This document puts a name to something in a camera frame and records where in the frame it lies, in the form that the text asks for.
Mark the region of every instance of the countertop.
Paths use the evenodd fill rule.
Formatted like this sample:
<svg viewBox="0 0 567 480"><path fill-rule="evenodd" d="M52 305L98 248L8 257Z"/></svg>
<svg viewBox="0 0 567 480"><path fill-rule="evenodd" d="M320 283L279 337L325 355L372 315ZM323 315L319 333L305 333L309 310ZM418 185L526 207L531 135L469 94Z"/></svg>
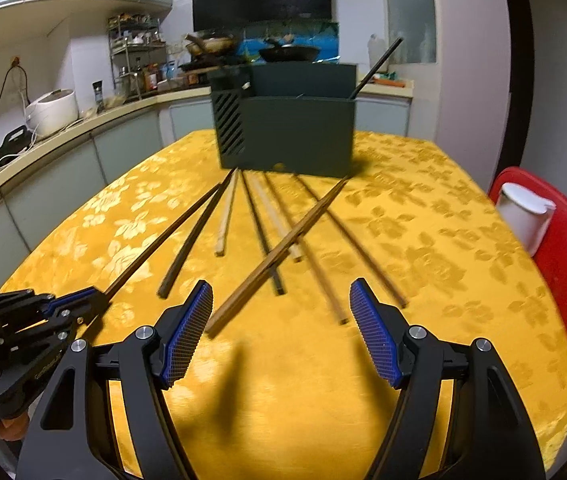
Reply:
<svg viewBox="0 0 567 480"><path fill-rule="evenodd" d="M166 104L174 101L180 101L184 99L192 99L196 97L205 97L209 95L211 89L209 87L205 88L195 88L189 90L180 90L176 92L168 92L165 94L160 94L157 96L142 99L141 101L135 101L128 103L112 110L108 110L99 114L98 116L91 117L76 126L68 128L55 136L50 137L47 140L36 145L29 152L21 155L17 160L7 165L0 171L0 187L6 184L11 178L19 174L21 171L25 170L30 164L39 160L39 158L47 155L48 153L54 151L60 146L63 146L67 142L80 137L87 132L99 128L110 121L114 121L124 115L131 114L133 112L142 110L144 108L152 107L155 105ZM388 97L399 97L411 99L413 95L413 82L409 81L406 83L406 88L395 88L390 86L382 86L369 84L366 85L361 91L362 94L388 96Z"/></svg>

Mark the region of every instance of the pot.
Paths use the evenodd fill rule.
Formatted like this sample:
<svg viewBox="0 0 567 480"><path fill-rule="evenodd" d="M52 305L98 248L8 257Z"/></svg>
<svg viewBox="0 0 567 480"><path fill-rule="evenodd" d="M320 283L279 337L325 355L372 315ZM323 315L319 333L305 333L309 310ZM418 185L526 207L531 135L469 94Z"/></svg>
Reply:
<svg viewBox="0 0 567 480"><path fill-rule="evenodd" d="M206 51L209 54L214 54L215 56L225 56L226 54L230 54L237 48L237 40L231 38L230 36L225 36L222 38L210 38L208 40L201 40L201 41L204 42L204 45L206 46ZM186 48L188 49L188 52L195 57L201 56L201 54L204 53L201 47L194 42L188 43L186 45Z"/></svg>
<svg viewBox="0 0 567 480"><path fill-rule="evenodd" d="M26 125L45 139L79 119L80 113L73 90L55 90L41 96L26 107Z"/></svg>
<svg viewBox="0 0 567 480"><path fill-rule="evenodd" d="M310 45L282 45L272 38L267 38L264 41L273 45L269 48L262 48L259 51L259 55L268 63L278 61L313 62L319 57L319 53L321 51L318 47Z"/></svg>

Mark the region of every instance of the silver screw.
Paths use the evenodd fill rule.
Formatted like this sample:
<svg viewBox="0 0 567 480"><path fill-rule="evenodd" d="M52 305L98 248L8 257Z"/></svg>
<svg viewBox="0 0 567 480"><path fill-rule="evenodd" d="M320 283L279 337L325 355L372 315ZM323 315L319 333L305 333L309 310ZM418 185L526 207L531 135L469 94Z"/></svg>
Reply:
<svg viewBox="0 0 567 480"><path fill-rule="evenodd" d="M482 352L490 352L492 350L492 343L487 339L477 339L477 348Z"/></svg>
<svg viewBox="0 0 567 480"><path fill-rule="evenodd" d="M137 339L147 339L155 333L155 329L151 326L141 326L135 330L134 335Z"/></svg>
<svg viewBox="0 0 567 480"><path fill-rule="evenodd" d="M77 339L77 341L73 341L72 345L70 345L70 349L73 352L81 352L84 348L86 348L86 342L83 339Z"/></svg>
<svg viewBox="0 0 567 480"><path fill-rule="evenodd" d="M428 335L428 330L419 325L411 326L410 330L408 330L407 332L410 334L410 337L414 339L423 339Z"/></svg>

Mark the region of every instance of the wooden chopstick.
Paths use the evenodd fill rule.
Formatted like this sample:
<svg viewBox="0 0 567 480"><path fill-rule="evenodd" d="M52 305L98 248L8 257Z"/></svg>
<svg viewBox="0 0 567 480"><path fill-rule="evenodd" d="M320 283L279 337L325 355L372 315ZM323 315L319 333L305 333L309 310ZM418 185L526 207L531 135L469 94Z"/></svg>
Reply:
<svg viewBox="0 0 567 480"><path fill-rule="evenodd" d="M219 236L217 238L217 245L214 248L215 256L224 256L226 253L226 240L228 237L228 228L230 227L230 215L232 212L232 203L235 198L235 190L237 189L237 172L232 173L232 179L230 181L230 190L228 191L228 196L226 197L226 203L224 205L224 215L222 216L222 223L219 226Z"/></svg>
<svg viewBox="0 0 567 480"><path fill-rule="evenodd" d="M272 181L270 181L268 175L266 173L264 173L263 175L266 181L266 186L268 186L268 189L270 190L270 193L275 199L275 202L279 206L282 215L284 216L286 221L292 226L294 224L294 221L292 220L292 215L285 206L285 203L282 200L281 195L279 195L279 192L275 189L275 186L273 186L273 183ZM315 258L315 255L310 250L310 247L308 247L308 243L304 238L299 238L297 240L297 243L299 244L301 250L306 255L306 259L308 260L308 265L310 266L310 269L314 273L315 278L317 278L317 281L319 282L319 285L323 289L324 294L326 294L327 303L330 305L330 308L335 314L335 317L337 317L337 321L339 321L339 324L347 323L348 316L345 310L343 309L343 307L341 306L341 304L339 303L339 300L337 299L337 295L335 294L335 291L332 288L332 285L330 284L330 281L327 278L326 274L324 273L323 269L321 269L321 266L319 265L317 258Z"/></svg>
<svg viewBox="0 0 567 480"><path fill-rule="evenodd" d="M266 237L266 232L264 231L264 226L259 218L259 212L255 206L255 201L252 199L252 193L250 192L250 187L248 186L248 181L246 180L246 175L243 170L240 170L241 182L243 182L244 189L246 190L246 197L248 199L248 206L250 206L250 214L255 223L255 229L257 230L257 237L259 238L259 243L261 244L261 249L264 252L264 256L268 256L270 252L270 244L268 243L268 238ZM269 269L270 277L273 279L273 286L275 287L275 294L277 296L282 296L285 294L284 284L282 283L279 271L275 266Z"/></svg>
<svg viewBox="0 0 567 480"><path fill-rule="evenodd" d="M228 184L230 184L230 179L232 178L232 173L234 171L235 170L229 171L228 174L226 175L226 178L224 178L224 181L219 185L217 191L215 191L214 196L212 197L212 200L208 203L206 209L204 209L204 212L197 220L195 227L193 227L193 230L190 231L188 238L186 238L186 241L184 242L182 248L179 250L179 254L177 254L177 257L175 258L175 260L172 262L172 265L168 269L168 272L166 273L166 276L164 277L163 281L161 282L160 288L157 291L157 296L160 297L162 300L166 300L166 298L170 294L173 285L175 285L175 282L177 281L177 276L179 275L179 272L184 266L186 259L190 254L190 251L193 249L193 246L195 245L197 238L204 230L204 227L206 226L206 222L208 222L208 220L210 219L212 212L217 207L219 200L222 199L222 195L224 194L224 191L228 187Z"/></svg>
<svg viewBox="0 0 567 480"><path fill-rule="evenodd" d="M268 256L261 262L255 270L244 280L228 299L220 306L217 311L212 313L211 318L206 324L206 333L212 339L221 332L224 327L241 311L246 303L254 296L257 290L268 279L269 269L281 264L288 256L288 249L300 236L305 235L317 220L324 214L328 206L337 198L339 192L345 186L347 177L341 179L324 198L319 200L306 215L297 222L292 230L279 242Z"/></svg>
<svg viewBox="0 0 567 480"><path fill-rule="evenodd" d="M152 254L160 248L171 234L173 234L177 229L179 229L186 220L188 220L195 212L204 205L208 199L219 189L219 184L212 186L208 192L206 192L197 202L190 206L186 211L177 218L169 227L160 234L155 240L152 241L148 247L144 249L144 252L137 256L134 261L126 267L124 272L106 289L105 295L108 301L112 300L113 297L119 290L130 280L131 276L144 264L144 262L152 256Z"/></svg>
<svg viewBox="0 0 567 480"><path fill-rule="evenodd" d="M219 189L219 184L215 184L212 186L208 192L206 192L197 202L195 202L192 206L186 209L183 214L177 218L169 227L159 235L155 240L152 241L148 247L144 249L144 252L137 256L134 261L124 269L116 280L106 289L104 295L108 298L108 301L112 301L115 297L115 294L121 290L121 288L130 280L132 275L144 264L148 258L152 256L152 254L160 248L161 244L163 244L168 237L173 234L179 227L188 220L195 212L206 203L206 201ZM90 324L86 327L83 334L81 335L86 341L93 341L94 337L100 330L103 328L104 324L99 317L93 319Z"/></svg>
<svg viewBox="0 0 567 480"><path fill-rule="evenodd" d="M286 229L286 227L284 226L284 222L282 222L282 219L277 214L275 207L273 206L272 202L270 202L268 195L266 194L264 188L261 186L261 183L259 182L259 179L256 177L256 175L248 175L248 179L250 181L250 184L252 184L252 187L254 187L257 190L257 194L259 195L259 200L261 200L261 203L266 208L266 212L268 213L268 217L270 218L270 221L275 225L275 228L277 229L279 236L283 238L288 234L288 229L292 227L292 222L290 221L289 218L287 219L287 222L289 223L289 227L288 229ZM301 251L299 250L299 246L297 244L292 244L290 246L289 252L290 255L292 256L292 259L295 262L300 262L302 260L303 257L301 256Z"/></svg>
<svg viewBox="0 0 567 480"><path fill-rule="evenodd" d="M319 200L317 194L308 187L299 175L294 175L295 180L300 183L303 188L310 194L315 200ZM355 250L361 256L361 259L365 262L373 274L377 276L377 279L382 283L386 290L393 295L398 301L401 308L407 307L407 300L399 292L399 289L390 281L390 279L383 273L381 267L377 262L372 259L372 256L366 252L366 250L361 246L361 244L356 240L355 235L353 235L348 228L343 225L343 222L339 220L335 215L333 215L329 210L326 211L328 217L335 223L337 228L341 231L341 234L352 244Z"/></svg>

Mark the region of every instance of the floral pattern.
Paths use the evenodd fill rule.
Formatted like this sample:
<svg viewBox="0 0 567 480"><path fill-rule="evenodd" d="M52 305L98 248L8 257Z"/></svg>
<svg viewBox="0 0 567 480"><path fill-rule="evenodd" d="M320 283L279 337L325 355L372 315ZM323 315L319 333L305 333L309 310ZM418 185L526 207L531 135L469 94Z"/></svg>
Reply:
<svg viewBox="0 0 567 480"><path fill-rule="evenodd" d="M498 349L529 411L550 465L567 433L567 336L534 262L485 194L431 142L360 132L358 173L331 206L408 299L403 314L440 339ZM151 156L64 221L6 283L67 294L105 290L179 215L220 182L214 132L192 133ZM271 179L294 221L313 199L289 175ZM334 179L304 177L320 195ZM156 291L200 212L135 272L113 299L94 344L126 338L183 303L208 280L217 308L262 261L244 192L236 193L227 252L214 256L220 211L212 215L167 301ZM264 226L279 240L268 217ZM333 223L322 217L305 235L348 306L350 283L364 277L394 304ZM377 451L396 395L375 374L356 324L336 323L305 261L279 267L287 293L266 284L214 340L201 339L186 376L164 392L182 444L202 480L362 478ZM125 428L120 386L112 406L124 465L141 473ZM441 405L451 401L443 388ZM449 410L438 413L445 428ZM445 431L436 433L441 450ZM423 474L438 467L429 452Z"/></svg>

